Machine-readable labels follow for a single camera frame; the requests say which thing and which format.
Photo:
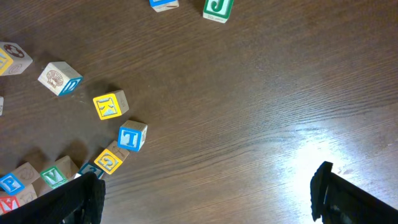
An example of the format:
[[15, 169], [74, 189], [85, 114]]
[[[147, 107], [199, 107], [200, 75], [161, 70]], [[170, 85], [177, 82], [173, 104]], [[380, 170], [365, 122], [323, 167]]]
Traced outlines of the red A block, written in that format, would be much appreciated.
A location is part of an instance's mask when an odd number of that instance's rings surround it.
[[1, 191], [1, 215], [15, 210], [37, 198], [37, 194], [32, 184], [16, 195], [8, 195]]

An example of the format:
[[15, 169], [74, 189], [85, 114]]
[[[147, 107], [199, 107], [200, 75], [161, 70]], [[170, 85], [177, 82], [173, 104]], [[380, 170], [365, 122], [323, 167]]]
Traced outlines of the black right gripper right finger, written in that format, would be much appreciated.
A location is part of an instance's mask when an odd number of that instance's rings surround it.
[[329, 224], [397, 224], [397, 210], [333, 173], [323, 162], [310, 181], [313, 221]]

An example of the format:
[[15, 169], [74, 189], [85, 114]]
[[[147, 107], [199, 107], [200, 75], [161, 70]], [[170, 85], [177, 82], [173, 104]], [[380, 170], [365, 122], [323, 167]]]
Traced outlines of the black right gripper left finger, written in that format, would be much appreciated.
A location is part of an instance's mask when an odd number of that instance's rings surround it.
[[106, 183], [86, 173], [49, 193], [1, 215], [7, 223], [101, 223]]

